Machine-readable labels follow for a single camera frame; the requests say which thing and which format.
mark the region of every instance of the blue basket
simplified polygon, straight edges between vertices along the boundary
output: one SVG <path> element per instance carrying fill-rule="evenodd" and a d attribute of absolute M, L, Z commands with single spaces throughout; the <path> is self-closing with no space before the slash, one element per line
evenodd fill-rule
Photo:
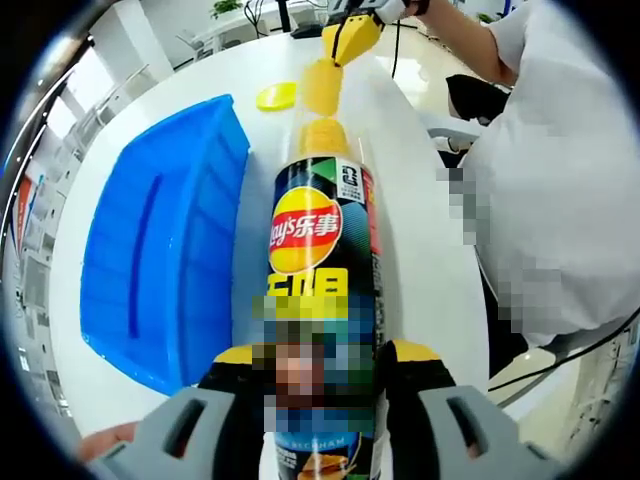
<path fill-rule="evenodd" d="M 231 346 L 231 260 L 249 142 L 229 95 L 127 145 L 102 192 L 84 256 L 84 340 L 172 394 Z"/>

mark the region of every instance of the white sleeve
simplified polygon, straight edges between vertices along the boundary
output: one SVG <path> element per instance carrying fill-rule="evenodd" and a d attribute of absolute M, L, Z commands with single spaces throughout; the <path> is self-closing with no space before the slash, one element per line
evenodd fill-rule
<path fill-rule="evenodd" d="M 524 36 L 531 10 L 531 2 L 524 3 L 502 20 L 489 24 L 488 28 L 496 39 L 498 56 L 515 73 L 520 71 L 520 60 L 524 50 Z"/>

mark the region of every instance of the white surface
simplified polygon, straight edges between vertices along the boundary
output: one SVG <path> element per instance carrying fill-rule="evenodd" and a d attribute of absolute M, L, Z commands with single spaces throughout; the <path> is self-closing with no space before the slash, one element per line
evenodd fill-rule
<path fill-rule="evenodd" d="M 238 217 L 233 294 L 234 341 L 250 340 L 250 300 L 265 288 L 273 180 L 282 136 L 293 121 L 292 111 L 259 112 L 255 97 L 270 84 L 297 80 L 321 52 L 319 39 L 293 41 L 287 35 L 221 52 L 154 87 L 96 137 L 60 219 L 49 295 L 56 364 L 82 434 L 140 419 L 164 399 L 111 367 L 80 336 L 84 247 L 118 154 L 159 120 L 211 97 L 233 95 L 253 150 Z M 458 383 L 484 391 L 488 344 L 480 279 L 473 249 L 462 244 L 462 222 L 451 218 L 448 185 L 437 180 L 437 153 L 417 113 L 373 56 L 357 60 L 346 73 L 344 118 L 368 135 L 383 196 L 379 222 L 389 329 L 430 345 Z"/>

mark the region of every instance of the white table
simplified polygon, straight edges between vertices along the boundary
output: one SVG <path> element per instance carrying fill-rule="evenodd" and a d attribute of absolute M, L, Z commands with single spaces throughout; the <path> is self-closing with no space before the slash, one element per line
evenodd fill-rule
<path fill-rule="evenodd" d="M 257 93 L 300 78 L 322 53 L 319 39 L 278 35 L 221 52 L 168 78 L 130 104 L 95 139 L 69 192 L 51 268 L 49 312 L 64 394 L 80 432 L 137 420 L 165 397 L 137 384 L 96 355 L 80 336 L 80 278 L 100 193 L 122 148 L 159 120 L 194 103 L 231 93 L 251 142 L 234 254 L 234 342 L 252 340 L 251 297 L 263 295 L 273 180 L 293 110 L 262 113 Z M 440 160 L 418 114 L 372 55 L 347 67 L 343 119 L 366 132 L 381 186 L 381 240 L 391 337 L 431 346 L 456 381 L 485 391 L 488 340 L 474 250 L 450 212 Z"/>

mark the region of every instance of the yellow lid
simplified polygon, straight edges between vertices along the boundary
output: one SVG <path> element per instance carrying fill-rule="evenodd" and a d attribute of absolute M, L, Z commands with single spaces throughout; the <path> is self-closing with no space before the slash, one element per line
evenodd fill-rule
<path fill-rule="evenodd" d="M 303 75 L 302 102 L 314 113 L 331 117 L 338 111 L 342 90 L 342 67 L 330 58 L 309 65 Z"/>
<path fill-rule="evenodd" d="M 293 107 L 296 101 L 296 84 L 276 83 L 262 90 L 256 98 L 256 107 L 263 112 L 276 112 Z"/>
<path fill-rule="evenodd" d="M 299 150 L 303 156 L 317 153 L 350 156 L 344 128 L 329 117 L 312 120 L 300 129 Z"/>

